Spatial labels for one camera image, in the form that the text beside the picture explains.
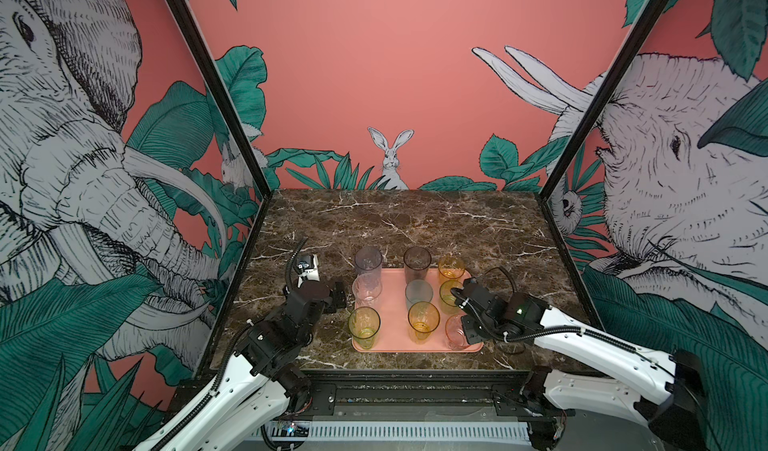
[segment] tusk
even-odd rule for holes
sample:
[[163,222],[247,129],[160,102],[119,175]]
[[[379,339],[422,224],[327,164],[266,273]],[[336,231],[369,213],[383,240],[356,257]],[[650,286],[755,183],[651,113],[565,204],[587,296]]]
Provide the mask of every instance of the tusk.
[[592,96],[571,86],[569,83],[554,73],[546,64],[534,58],[530,54],[515,49],[512,46],[504,47],[504,50],[512,56],[531,77],[551,92],[555,97],[567,103],[577,110],[587,110]]
[[504,84],[525,102],[552,114],[562,114],[568,107],[562,100],[525,81],[520,74],[509,67],[509,64],[497,58],[494,54],[483,48],[474,48],[472,52],[490,66],[493,72],[504,81]]
[[189,196],[194,197],[197,199],[197,202],[205,206],[216,221],[216,226],[219,228],[221,254],[222,256],[224,255],[224,250],[226,249],[226,227],[224,225],[224,219],[221,217],[219,208],[216,207],[214,200],[210,198],[203,188],[195,184],[193,180],[178,170],[129,147],[125,148],[123,166],[133,177],[151,178],[169,184],[178,190],[184,191]]
[[88,239],[82,224],[63,224],[48,232],[59,255],[87,284],[99,284],[114,278]]
[[148,331],[165,331],[185,326],[195,321],[208,307],[203,304],[186,313],[172,313],[153,307],[149,303],[141,303],[141,306],[132,312],[126,323]]

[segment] rabbit ear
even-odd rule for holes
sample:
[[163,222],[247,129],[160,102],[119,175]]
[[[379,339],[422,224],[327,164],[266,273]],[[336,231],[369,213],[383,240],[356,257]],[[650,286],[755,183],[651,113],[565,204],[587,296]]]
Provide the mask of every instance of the rabbit ear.
[[398,149],[400,146],[408,142],[408,139],[413,138],[413,129],[404,130],[395,139],[395,144],[392,145],[392,149]]
[[389,143],[386,141],[384,134],[381,134],[374,128],[368,128],[368,131],[371,133],[371,138],[373,138],[373,144],[383,150],[389,150]]

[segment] pink wall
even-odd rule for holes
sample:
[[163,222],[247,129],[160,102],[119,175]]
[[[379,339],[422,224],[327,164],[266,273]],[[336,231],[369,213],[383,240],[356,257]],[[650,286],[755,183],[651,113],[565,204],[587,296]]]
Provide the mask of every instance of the pink wall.
[[[472,48],[510,63],[504,46],[520,48],[582,88],[608,69],[628,29],[624,0],[190,3],[214,58],[242,44],[264,51],[257,148],[349,151],[364,170],[383,157],[368,127],[390,144],[413,129],[398,151],[411,188],[453,174],[489,180],[478,156],[492,134],[513,141],[521,160],[548,140],[556,116],[514,96]],[[282,187],[303,187],[277,172]]]

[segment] gray floor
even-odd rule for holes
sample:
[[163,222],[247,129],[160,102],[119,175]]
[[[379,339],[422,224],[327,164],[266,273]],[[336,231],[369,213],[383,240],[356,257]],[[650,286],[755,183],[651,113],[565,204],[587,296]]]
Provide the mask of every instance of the gray floor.
[[[412,421],[500,421],[493,408],[406,408],[350,407],[339,412],[337,419],[345,420],[412,420]],[[495,443],[313,443],[301,446],[302,451],[529,451],[530,446]],[[264,451],[260,440],[245,441],[236,451]],[[603,414],[577,411],[568,418],[557,451],[664,451],[664,445],[647,428]]]

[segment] plastic cup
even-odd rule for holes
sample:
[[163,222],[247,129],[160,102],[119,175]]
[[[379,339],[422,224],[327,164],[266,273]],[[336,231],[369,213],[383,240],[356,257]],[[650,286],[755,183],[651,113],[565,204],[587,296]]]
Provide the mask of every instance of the plastic cup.
[[373,348],[376,334],[379,332],[382,320],[379,313],[372,307],[359,307],[352,311],[347,326],[352,333],[352,339],[364,350]]
[[427,277],[429,265],[432,264],[432,254],[425,247],[413,246],[402,255],[403,267],[406,272],[406,283]]
[[406,306],[411,309],[416,303],[432,300],[435,291],[432,290],[432,284],[421,280],[413,280],[406,286]]
[[383,262],[384,258],[378,247],[365,246],[355,254],[355,271],[358,276],[372,273],[381,279]]
[[440,258],[440,261],[437,263],[437,269],[442,276],[441,282],[445,282],[449,279],[457,280],[464,276],[466,264],[464,264],[464,260],[462,260],[461,257],[448,254],[447,256]]
[[464,285],[456,280],[448,280],[440,285],[440,311],[445,314],[456,314],[461,308],[456,303],[456,296],[451,294],[451,288],[464,289]]
[[440,311],[432,303],[419,301],[408,310],[408,323],[411,325],[411,339],[423,344],[439,326]]
[[375,273],[360,274],[352,283],[352,294],[363,306],[369,306],[382,293],[382,280]]
[[467,337],[464,335],[462,316],[466,316],[466,314],[455,314],[449,317],[446,321],[446,338],[448,339],[448,349],[453,351],[461,351],[469,347],[469,343],[467,343]]

